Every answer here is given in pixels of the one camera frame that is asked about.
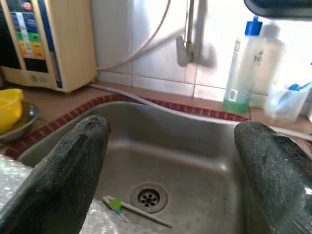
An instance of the drain strainer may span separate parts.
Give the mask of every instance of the drain strainer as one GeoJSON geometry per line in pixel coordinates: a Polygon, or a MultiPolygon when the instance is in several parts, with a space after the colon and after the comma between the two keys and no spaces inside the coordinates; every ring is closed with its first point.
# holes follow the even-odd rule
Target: drain strainer
{"type": "Polygon", "coordinates": [[[133,189],[130,200],[135,207],[147,213],[155,213],[166,206],[168,194],[161,185],[146,183],[133,189]]]}

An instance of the white hose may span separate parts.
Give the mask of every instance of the white hose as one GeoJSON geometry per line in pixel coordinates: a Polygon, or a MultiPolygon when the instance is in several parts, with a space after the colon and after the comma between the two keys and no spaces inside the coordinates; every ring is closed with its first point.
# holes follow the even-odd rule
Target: white hose
{"type": "Polygon", "coordinates": [[[114,65],[111,66],[105,66],[105,67],[98,67],[97,70],[98,71],[106,71],[106,70],[110,70],[119,66],[122,66],[130,61],[133,60],[133,58],[135,58],[139,53],[141,53],[141,51],[147,46],[149,45],[149,43],[155,38],[155,36],[157,35],[157,33],[159,32],[160,28],[162,27],[166,17],[167,17],[167,13],[169,10],[169,6],[170,6],[171,0],[167,0],[167,5],[166,5],[166,9],[165,12],[160,20],[159,25],[157,26],[156,30],[146,39],[145,42],[143,42],[140,47],[133,53],[131,54],[128,58],[126,58],[124,61],[116,63],[114,65]]]}
{"type": "MultiPolygon", "coordinates": [[[[225,119],[219,119],[219,118],[213,118],[213,117],[207,117],[207,116],[200,116],[200,115],[192,115],[192,114],[188,114],[186,112],[172,110],[170,108],[157,105],[157,104],[155,104],[153,102],[145,100],[145,99],[143,99],[141,97],[138,97],[136,95],[127,93],[127,92],[122,91],[120,89],[114,89],[114,88],[110,88],[110,87],[105,87],[105,86],[101,86],[101,85],[98,85],[98,84],[88,84],[87,86],[91,87],[91,88],[105,90],[105,91],[108,91],[108,92],[111,92],[111,93],[124,95],[124,96],[129,97],[129,98],[131,98],[133,100],[141,102],[141,103],[143,103],[145,105],[149,105],[149,106],[155,107],[155,108],[157,108],[159,110],[165,111],[165,112],[170,113],[172,115],[177,115],[177,116],[181,116],[181,117],[185,117],[185,118],[189,118],[189,119],[194,119],[194,120],[197,120],[197,121],[204,121],[204,122],[210,122],[210,123],[212,122],[212,123],[229,124],[229,125],[237,125],[237,124],[240,123],[238,121],[225,120],[225,119]]],[[[284,129],[284,128],[278,128],[278,127],[272,127],[272,126],[269,126],[269,127],[272,128],[274,131],[282,133],[282,134],[286,134],[286,135],[289,135],[289,136],[298,137],[298,138],[302,138],[302,139],[305,139],[305,140],[312,141],[312,136],[310,136],[308,134],[305,134],[305,133],[300,133],[300,132],[296,132],[296,131],[292,131],[292,130],[288,130],[288,129],[284,129]]]]}

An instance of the sink basin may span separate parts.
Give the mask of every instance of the sink basin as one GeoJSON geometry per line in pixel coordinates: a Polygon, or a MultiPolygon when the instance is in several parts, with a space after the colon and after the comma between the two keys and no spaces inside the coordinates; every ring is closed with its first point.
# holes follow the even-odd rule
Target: sink basin
{"type": "Polygon", "coordinates": [[[92,114],[103,116],[112,129],[96,199],[110,195],[154,213],[173,228],[123,210],[131,222],[165,233],[269,233],[235,148],[235,122],[201,122],[141,104],[105,103],[36,143],[18,161],[34,167],[92,114]]]}

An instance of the metal bowl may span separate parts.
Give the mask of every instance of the metal bowl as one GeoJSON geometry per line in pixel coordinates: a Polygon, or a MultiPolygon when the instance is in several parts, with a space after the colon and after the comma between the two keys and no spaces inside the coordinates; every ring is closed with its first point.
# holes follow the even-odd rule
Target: metal bowl
{"type": "Polygon", "coordinates": [[[5,133],[0,133],[0,143],[8,144],[23,137],[38,118],[38,108],[28,102],[22,102],[21,118],[5,133]]]}

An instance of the green liquid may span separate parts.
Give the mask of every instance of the green liquid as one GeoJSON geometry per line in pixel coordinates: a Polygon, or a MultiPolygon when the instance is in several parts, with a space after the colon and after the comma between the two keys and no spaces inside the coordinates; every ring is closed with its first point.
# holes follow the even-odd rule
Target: green liquid
{"type": "Polygon", "coordinates": [[[248,103],[237,103],[229,100],[223,100],[223,109],[234,114],[243,114],[249,110],[248,103]]]}

